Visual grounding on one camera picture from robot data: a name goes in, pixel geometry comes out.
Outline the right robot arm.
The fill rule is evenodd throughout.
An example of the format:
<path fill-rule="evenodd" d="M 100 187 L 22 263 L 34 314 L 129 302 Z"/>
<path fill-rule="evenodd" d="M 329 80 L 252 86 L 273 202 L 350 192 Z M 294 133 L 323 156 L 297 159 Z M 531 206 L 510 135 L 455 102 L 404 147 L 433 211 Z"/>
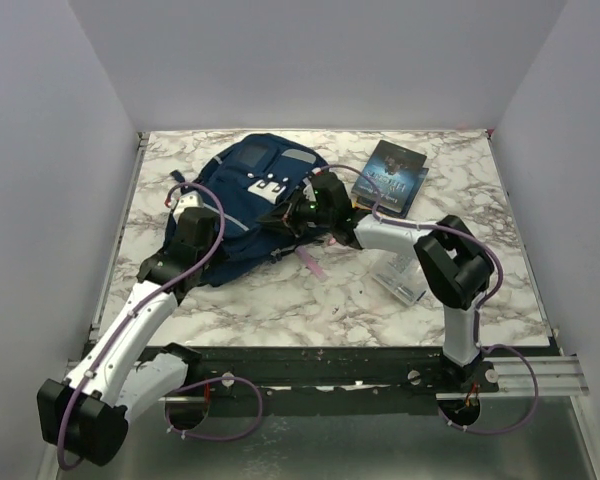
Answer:
<path fill-rule="evenodd" d="M 503 269 L 495 253 L 459 217 L 448 215 L 433 224 L 381 217 L 375 209 L 354 207 L 335 174 L 316 171 L 307 187 L 258 222 L 267 230 L 295 237 L 311 227 L 326 228 L 344 246 L 415 256 L 429 290 L 443 305 L 441 382 L 454 392 L 474 383 L 475 367 L 483 356 L 479 310 L 502 285 Z"/>

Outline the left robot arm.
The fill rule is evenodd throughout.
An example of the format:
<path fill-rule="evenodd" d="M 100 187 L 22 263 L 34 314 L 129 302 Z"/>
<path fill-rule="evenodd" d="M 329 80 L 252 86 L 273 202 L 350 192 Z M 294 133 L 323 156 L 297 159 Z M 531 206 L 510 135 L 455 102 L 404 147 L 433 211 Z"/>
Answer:
<path fill-rule="evenodd" d="M 73 454 L 78 462 L 103 466 L 121 448 L 131 420 L 158 397 L 175 390 L 194 393 L 202 380 L 200 368 L 178 356 L 176 346 L 136 370 L 135 362 L 162 323 L 199 285 L 229 283 L 280 254 L 279 243 L 291 252 L 307 242 L 307 225 L 315 224 L 316 201 L 301 191 L 271 206 L 245 233 L 246 245 L 230 250 L 227 237 L 233 219 L 219 198 L 201 185 L 170 207 L 164 248 L 147 258 L 124 310 L 89 354 L 60 381 L 47 380 L 37 394 L 39 418 L 46 442 L 57 448 L 61 469 Z"/>

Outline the navy blue student backpack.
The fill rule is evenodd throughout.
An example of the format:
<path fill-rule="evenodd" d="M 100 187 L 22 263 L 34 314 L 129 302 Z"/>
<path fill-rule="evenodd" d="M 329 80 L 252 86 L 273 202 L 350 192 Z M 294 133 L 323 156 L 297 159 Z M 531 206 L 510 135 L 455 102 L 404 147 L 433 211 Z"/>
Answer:
<path fill-rule="evenodd" d="M 304 189 L 305 177 L 326 165 L 311 148 L 270 133 L 250 134 L 207 162 L 194 181 L 220 200 L 225 231 L 200 283 L 219 287 L 322 236 L 325 231 L 320 228 L 310 228 L 300 237 L 275 233 L 258 219 Z"/>

